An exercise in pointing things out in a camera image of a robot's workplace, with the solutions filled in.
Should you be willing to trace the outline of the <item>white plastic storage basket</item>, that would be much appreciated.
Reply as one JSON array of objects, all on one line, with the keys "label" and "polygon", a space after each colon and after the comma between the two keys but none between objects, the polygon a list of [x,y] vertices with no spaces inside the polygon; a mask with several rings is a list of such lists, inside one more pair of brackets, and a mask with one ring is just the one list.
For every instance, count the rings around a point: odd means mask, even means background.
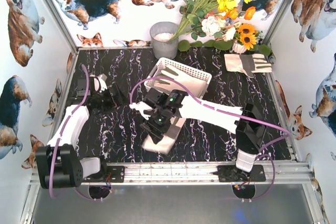
[{"label": "white plastic storage basket", "polygon": [[[148,78],[169,77],[184,85],[197,98],[202,99],[207,92],[212,75],[177,61],[161,58],[158,60]],[[147,91],[150,88],[158,88],[161,92],[170,93],[174,88],[182,90],[180,86],[168,80],[147,80],[144,82]]]}]

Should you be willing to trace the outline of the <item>edge work glove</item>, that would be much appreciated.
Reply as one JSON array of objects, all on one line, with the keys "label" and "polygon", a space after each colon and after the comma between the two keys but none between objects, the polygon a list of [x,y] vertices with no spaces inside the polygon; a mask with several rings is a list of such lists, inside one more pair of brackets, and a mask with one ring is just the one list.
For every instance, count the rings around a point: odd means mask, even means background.
[{"label": "edge work glove", "polygon": [[142,147],[146,151],[165,155],[168,154],[175,144],[185,121],[185,118],[175,117],[171,119],[172,125],[169,127],[168,131],[163,134],[162,138],[156,144],[153,142],[153,137],[148,134],[143,141]]}]

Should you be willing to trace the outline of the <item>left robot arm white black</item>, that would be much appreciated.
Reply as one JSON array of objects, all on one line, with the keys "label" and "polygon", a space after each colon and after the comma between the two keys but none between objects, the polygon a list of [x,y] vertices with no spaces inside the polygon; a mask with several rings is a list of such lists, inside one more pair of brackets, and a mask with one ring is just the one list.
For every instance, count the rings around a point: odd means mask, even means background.
[{"label": "left robot arm white black", "polygon": [[107,113],[127,100],[118,85],[106,84],[107,76],[78,79],[76,95],[66,102],[65,116],[46,146],[36,151],[40,185],[43,189],[78,187],[85,179],[102,181],[108,174],[101,157],[79,158],[76,146],[91,114]]}]

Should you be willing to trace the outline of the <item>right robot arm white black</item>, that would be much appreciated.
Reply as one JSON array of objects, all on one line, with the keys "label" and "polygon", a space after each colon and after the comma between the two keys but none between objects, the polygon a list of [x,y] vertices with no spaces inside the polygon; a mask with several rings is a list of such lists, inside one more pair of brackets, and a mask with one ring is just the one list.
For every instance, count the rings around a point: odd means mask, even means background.
[{"label": "right robot arm white black", "polygon": [[144,118],[141,127],[148,134],[143,143],[145,150],[167,154],[182,127],[173,121],[199,120],[235,134],[238,149],[236,167],[245,172],[251,172],[266,130],[266,124],[252,104],[244,108],[225,106],[198,99],[181,90],[166,94],[151,88],[141,102],[133,103],[130,107]]}]

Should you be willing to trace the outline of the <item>grey metal bucket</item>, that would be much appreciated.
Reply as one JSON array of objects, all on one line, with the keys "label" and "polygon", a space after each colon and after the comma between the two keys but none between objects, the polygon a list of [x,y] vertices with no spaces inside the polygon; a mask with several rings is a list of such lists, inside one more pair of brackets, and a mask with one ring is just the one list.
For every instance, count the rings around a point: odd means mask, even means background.
[{"label": "grey metal bucket", "polygon": [[156,59],[174,59],[179,38],[175,37],[178,25],[173,22],[158,22],[150,28],[152,47]]}]

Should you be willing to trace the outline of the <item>artificial flower bouquet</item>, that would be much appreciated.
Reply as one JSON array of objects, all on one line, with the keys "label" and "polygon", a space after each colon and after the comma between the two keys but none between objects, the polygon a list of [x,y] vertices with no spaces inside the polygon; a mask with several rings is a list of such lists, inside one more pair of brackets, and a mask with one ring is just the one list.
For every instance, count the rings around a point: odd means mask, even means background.
[{"label": "artificial flower bouquet", "polygon": [[261,31],[248,23],[257,11],[256,0],[184,0],[175,37],[190,35],[196,46],[232,51],[237,41],[247,51],[271,54],[261,41]]}]

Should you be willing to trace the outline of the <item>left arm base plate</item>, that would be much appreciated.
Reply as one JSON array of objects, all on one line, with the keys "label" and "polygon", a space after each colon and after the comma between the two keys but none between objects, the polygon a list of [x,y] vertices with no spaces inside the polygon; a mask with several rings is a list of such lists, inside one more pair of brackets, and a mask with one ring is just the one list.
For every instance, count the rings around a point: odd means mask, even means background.
[{"label": "left arm base plate", "polygon": [[100,172],[83,179],[85,183],[123,183],[125,176],[125,166],[103,167]]}]

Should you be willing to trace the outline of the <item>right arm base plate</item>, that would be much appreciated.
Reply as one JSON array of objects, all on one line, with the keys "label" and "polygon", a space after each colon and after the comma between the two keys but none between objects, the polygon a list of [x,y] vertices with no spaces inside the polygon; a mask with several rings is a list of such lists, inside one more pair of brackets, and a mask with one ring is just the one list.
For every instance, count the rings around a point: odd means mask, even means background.
[{"label": "right arm base plate", "polygon": [[250,172],[238,169],[235,165],[218,165],[217,171],[211,174],[218,176],[220,182],[265,182],[266,176],[262,165],[254,165]]}]

